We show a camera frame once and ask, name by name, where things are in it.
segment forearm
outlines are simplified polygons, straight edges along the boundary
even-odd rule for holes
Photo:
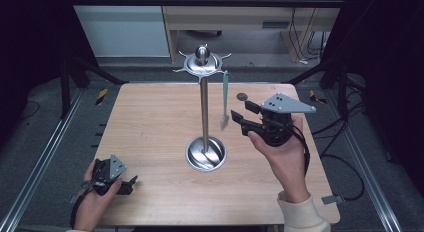
[[[284,231],[331,231],[330,224],[315,209],[312,197],[293,204],[286,201],[284,192],[278,196],[278,204],[284,214]]]

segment sweater cuff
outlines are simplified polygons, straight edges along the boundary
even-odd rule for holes
[[[316,211],[312,196],[302,203],[292,204],[285,201],[284,191],[278,196],[278,204],[284,214],[285,227],[293,229],[321,228],[330,231],[330,224]]]

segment metal utensil stand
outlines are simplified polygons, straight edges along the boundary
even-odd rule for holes
[[[184,67],[175,72],[188,72],[199,78],[200,99],[202,106],[203,136],[194,138],[186,148],[187,162],[198,171],[214,171],[221,167],[227,158],[227,149],[224,143],[209,135],[208,118],[208,77],[215,73],[224,73],[221,70],[222,60],[229,57],[219,57],[210,52],[207,45],[197,47],[194,54],[185,55]]]

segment table top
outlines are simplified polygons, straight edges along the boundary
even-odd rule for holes
[[[262,103],[276,92],[298,99],[288,84],[229,84],[228,126],[221,130],[222,84],[209,83],[209,135],[227,148],[227,159],[217,170],[194,170],[185,151],[202,136],[199,84],[125,84],[116,99],[96,158],[111,154],[128,166],[121,177],[138,175],[131,195],[116,196],[102,218],[104,225],[268,225],[283,224],[277,203],[282,190],[265,157],[255,150],[230,110],[260,122],[259,115],[236,98]],[[304,135],[311,153],[306,176],[318,212],[330,223],[340,215],[335,204],[324,205],[331,195],[308,123]]]

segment white panel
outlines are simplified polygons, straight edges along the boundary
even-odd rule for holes
[[[74,6],[96,57],[169,57],[158,6]]]

